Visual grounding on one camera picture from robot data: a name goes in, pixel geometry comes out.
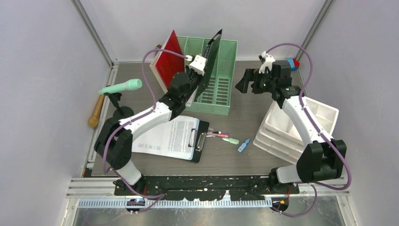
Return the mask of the black book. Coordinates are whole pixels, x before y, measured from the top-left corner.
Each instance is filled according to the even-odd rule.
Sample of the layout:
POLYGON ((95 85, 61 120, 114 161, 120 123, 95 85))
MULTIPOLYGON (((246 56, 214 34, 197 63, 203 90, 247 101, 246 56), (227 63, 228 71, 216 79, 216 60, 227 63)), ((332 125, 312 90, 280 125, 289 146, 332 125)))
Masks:
MULTIPOLYGON (((217 60, 222 34, 223 30, 220 29, 208 42, 205 42, 202 53, 198 54, 207 58, 208 62, 205 67, 205 75, 204 75, 205 81, 199 87, 197 87, 196 90, 194 91, 195 93, 192 94, 193 97, 192 103, 197 101, 198 97, 208 87, 210 76, 212 74, 213 68, 217 60)), ((185 68, 187 73, 189 71, 194 71, 192 69, 189 69, 188 65, 185 68)))

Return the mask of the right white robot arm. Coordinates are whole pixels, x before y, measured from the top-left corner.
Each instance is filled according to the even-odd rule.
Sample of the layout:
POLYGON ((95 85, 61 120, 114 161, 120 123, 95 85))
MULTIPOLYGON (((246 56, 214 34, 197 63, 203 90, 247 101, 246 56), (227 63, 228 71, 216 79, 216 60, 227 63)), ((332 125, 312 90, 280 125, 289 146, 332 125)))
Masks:
POLYGON ((273 62, 264 73, 247 68, 235 88, 254 94, 271 93, 272 99, 296 127, 304 151, 297 163, 274 168, 270 172, 269 188, 281 193, 288 183, 316 183, 341 177, 347 146, 325 131, 307 106, 299 86, 292 85, 290 64, 284 60, 273 62))

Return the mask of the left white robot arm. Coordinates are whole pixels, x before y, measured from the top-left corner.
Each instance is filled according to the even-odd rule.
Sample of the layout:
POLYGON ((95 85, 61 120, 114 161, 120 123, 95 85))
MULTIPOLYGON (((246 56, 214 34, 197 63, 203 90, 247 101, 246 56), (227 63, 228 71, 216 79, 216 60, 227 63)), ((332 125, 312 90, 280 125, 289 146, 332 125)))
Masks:
POLYGON ((131 160, 133 142, 156 126, 175 122, 204 80, 204 76, 193 69, 176 73, 167 93, 154 107, 122 121, 113 117, 105 121, 94 150, 126 182, 131 194, 138 195, 144 190, 143 175, 131 160))

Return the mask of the green file organizer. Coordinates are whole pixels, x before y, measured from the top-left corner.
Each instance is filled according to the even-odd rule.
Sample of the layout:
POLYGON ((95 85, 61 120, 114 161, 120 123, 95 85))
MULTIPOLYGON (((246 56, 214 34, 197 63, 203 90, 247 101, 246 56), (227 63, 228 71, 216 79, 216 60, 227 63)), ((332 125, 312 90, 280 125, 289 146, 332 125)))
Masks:
POLYGON ((185 109, 186 112, 227 116, 230 112, 231 85, 234 77, 238 42, 221 40, 217 60, 208 87, 185 109))

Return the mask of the red notebook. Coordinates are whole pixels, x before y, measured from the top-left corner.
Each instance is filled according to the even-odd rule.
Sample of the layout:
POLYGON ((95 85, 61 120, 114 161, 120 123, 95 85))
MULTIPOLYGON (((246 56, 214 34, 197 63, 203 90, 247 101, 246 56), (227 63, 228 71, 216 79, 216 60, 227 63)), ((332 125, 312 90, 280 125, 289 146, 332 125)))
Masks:
MULTIPOLYGON (((157 45, 156 49, 166 49, 183 55, 177 35, 173 30, 163 45, 157 45)), ((184 70, 184 59, 170 53, 158 51, 150 63, 150 68, 164 93, 173 79, 173 75, 184 70)))

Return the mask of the colourful toy blocks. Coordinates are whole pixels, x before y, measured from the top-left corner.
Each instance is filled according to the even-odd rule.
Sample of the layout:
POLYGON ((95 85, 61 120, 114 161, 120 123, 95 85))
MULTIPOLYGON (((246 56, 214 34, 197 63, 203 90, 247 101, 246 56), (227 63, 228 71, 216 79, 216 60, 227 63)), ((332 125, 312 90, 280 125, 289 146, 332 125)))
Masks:
POLYGON ((291 71, 296 71, 299 69, 300 63, 295 58, 287 58, 287 61, 290 64, 291 71))

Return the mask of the black clipboard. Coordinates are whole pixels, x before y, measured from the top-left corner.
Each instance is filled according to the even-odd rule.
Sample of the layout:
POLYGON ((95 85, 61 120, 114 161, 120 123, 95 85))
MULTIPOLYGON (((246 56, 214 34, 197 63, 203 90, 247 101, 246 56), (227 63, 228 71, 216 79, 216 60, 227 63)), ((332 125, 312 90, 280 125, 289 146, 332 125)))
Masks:
POLYGON ((198 120, 195 128, 189 131, 188 150, 190 157, 187 161, 199 163, 204 149, 207 132, 209 129, 209 122, 198 120))

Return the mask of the pink pen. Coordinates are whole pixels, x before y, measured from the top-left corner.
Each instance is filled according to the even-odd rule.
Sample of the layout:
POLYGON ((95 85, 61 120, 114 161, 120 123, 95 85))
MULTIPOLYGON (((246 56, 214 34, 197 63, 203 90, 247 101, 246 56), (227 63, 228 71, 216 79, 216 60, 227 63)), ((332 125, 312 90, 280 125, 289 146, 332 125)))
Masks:
POLYGON ((210 137, 229 137, 229 134, 228 133, 211 133, 211 132, 208 132, 207 136, 210 136, 210 137))

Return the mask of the mint green microphone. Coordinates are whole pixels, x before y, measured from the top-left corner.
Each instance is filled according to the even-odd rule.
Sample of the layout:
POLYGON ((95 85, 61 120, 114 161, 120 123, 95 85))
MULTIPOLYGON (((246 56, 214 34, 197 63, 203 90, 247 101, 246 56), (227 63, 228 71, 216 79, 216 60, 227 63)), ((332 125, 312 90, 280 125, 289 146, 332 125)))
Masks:
POLYGON ((105 95, 106 93, 114 94, 123 91, 135 91, 137 89, 140 89, 142 85, 143 83, 140 79, 130 79, 124 83, 119 83, 102 88, 100 91, 98 91, 98 94, 105 95))

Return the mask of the white drawer organizer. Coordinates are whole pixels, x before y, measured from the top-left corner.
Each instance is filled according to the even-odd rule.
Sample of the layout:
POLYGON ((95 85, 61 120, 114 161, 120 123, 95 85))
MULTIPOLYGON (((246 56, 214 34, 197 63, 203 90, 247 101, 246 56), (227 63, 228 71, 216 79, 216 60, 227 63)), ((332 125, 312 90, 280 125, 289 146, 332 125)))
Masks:
MULTIPOLYGON (((321 126, 332 134, 339 110, 309 97, 304 99, 321 126)), ((272 101, 253 144, 291 164, 298 161, 304 150, 296 127, 275 101, 272 101)))

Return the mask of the green highlighter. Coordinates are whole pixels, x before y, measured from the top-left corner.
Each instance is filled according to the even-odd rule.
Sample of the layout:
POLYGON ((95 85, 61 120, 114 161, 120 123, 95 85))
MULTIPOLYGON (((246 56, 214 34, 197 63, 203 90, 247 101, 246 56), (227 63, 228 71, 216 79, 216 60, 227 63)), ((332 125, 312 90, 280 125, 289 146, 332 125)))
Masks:
POLYGON ((230 137, 223 137, 222 140, 225 141, 225 142, 228 142, 230 144, 234 144, 234 145, 238 145, 239 144, 239 140, 234 139, 234 138, 230 138, 230 137))

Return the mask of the black microphone stand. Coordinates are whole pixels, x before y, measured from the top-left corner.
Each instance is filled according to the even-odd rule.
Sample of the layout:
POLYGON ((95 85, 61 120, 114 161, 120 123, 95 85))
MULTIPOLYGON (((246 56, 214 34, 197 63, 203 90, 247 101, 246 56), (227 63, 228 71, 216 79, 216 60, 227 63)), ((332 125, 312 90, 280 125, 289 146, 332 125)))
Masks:
POLYGON ((121 93, 119 92, 112 94, 106 93, 106 96, 109 98, 112 105, 116 108, 116 110, 112 115, 113 118, 121 120, 134 115, 134 111, 130 107, 119 105, 119 101, 121 100, 122 97, 121 93))

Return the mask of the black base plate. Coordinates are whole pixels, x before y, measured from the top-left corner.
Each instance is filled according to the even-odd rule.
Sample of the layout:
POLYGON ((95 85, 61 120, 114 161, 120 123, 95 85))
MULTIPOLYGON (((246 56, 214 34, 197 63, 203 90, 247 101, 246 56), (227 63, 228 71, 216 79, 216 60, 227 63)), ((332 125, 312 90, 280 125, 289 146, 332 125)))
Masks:
POLYGON ((267 176, 146 176, 133 189, 156 200, 162 196, 168 201, 214 201, 226 194, 233 201, 257 201, 263 195, 299 194, 293 184, 274 184, 267 176))

